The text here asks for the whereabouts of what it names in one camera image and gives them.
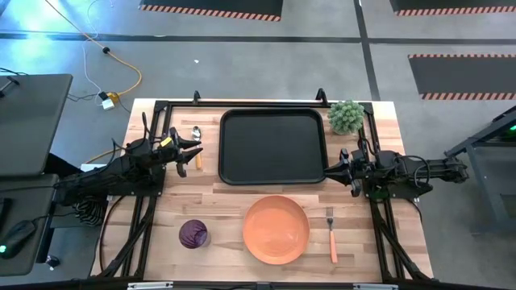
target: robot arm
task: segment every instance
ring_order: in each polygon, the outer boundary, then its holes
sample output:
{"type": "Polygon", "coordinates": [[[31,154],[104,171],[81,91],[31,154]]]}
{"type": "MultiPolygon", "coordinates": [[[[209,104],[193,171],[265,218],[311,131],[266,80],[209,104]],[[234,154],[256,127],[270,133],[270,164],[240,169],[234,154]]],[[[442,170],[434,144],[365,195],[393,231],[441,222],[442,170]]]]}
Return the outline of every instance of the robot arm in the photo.
{"type": "Polygon", "coordinates": [[[202,151],[202,148],[182,151],[201,142],[182,139],[174,127],[169,133],[169,137],[155,150],[147,139],[138,139],[124,148],[123,156],[106,166],[66,176],[55,185],[57,201],[62,205],[72,205],[86,196],[105,199],[106,195],[159,195],[165,165],[175,162],[177,174],[186,177],[183,165],[202,151]]]}
{"type": "Polygon", "coordinates": [[[416,198],[433,189],[428,183],[432,178],[455,183],[468,179],[466,166],[455,157],[425,160],[394,151],[379,151],[374,156],[375,161],[366,162],[364,152],[356,150],[352,152],[353,160],[350,162],[347,150],[342,149],[340,161],[325,169],[325,176],[351,185],[354,197],[361,192],[359,180],[367,181],[374,187],[373,198],[416,198]]]}

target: striped mat edge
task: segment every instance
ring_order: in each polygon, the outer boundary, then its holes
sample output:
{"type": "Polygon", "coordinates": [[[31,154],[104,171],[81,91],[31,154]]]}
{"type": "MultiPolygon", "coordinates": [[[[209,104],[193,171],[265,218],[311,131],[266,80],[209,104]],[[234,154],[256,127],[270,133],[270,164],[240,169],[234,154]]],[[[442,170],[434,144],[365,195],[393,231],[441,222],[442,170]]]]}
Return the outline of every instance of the striped mat edge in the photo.
{"type": "Polygon", "coordinates": [[[443,9],[409,9],[394,11],[397,16],[424,16],[424,15],[467,15],[479,13],[503,13],[515,12],[516,6],[491,6],[491,7],[462,7],[443,9]]]}
{"type": "Polygon", "coordinates": [[[244,13],[244,12],[231,12],[222,10],[207,10],[197,8],[185,8],[175,6],[160,6],[160,5],[140,5],[140,10],[144,11],[155,11],[155,12],[168,12],[168,13],[183,13],[189,15],[204,15],[204,16],[218,16],[233,19],[253,19],[253,20],[264,20],[278,22],[281,20],[280,16],[269,15],[269,14],[256,14],[256,13],[244,13]]]}
{"type": "MultiPolygon", "coordinates": [[[[413,54],[409,59],[417,57],[516,57],[516,54],[474,53],[474,54],[413,54]]],[[[504,101],[516,99],[516,93],[422,93],[421,99],[428,101],[504,101]]]]}
{"type": "Polygon", "coordinates": [[[409,55],[409,58],[417,58],[417,57],[491,57],[491,58],[508,58],[508,57],[516,57],[516,54],[503,54],[503,53],[466,53],[466,54],[412,54],[409,55]]]}
{"type": "Polygon", "coordinates": [[[509,101],[516,100],[516,93],[422,93],[427,101],[509,101]]]}

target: black tray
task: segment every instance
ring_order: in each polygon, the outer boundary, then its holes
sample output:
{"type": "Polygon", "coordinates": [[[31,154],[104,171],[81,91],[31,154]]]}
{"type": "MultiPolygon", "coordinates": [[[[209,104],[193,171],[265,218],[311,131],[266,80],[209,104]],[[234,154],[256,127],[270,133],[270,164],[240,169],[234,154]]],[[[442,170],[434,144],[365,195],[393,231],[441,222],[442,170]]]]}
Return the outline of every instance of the black tray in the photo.
{"type": "Polygon", "coordinates": [[[307,184],[328,167],[321,115],[312,109],[228,110],[218,175],[227,184],[307,184]]]}

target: spoon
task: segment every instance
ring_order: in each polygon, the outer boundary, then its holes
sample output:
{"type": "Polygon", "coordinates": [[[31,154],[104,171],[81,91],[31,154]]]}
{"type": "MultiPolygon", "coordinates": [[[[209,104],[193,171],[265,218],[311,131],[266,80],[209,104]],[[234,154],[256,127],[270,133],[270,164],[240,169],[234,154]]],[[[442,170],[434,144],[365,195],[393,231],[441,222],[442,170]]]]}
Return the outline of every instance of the spoon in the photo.
{"type": "MultiPolygon", "coordinates": [[[[201,128],[199,128],[198,126],[194,126],[192,128],[192,138],[195,141],[201,141],[201,128]]],[[[201,169],[202,168],[201,153],[198,153],[195,156],[195,167],[197,169],[201,169]]]]}

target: orange plate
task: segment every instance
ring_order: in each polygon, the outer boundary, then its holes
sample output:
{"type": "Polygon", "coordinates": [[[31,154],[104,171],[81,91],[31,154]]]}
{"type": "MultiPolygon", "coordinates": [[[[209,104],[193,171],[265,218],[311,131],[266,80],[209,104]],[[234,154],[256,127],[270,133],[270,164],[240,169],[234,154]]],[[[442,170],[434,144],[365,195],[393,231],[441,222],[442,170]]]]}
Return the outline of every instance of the orange plate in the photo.
{"type": "Polygon", "coordinates": [[[308,244],[310,226],[295,201],[282,196],[264,197],[243,220],[243,241],[260,261],[282,265],[297,259],[308,244]]]}

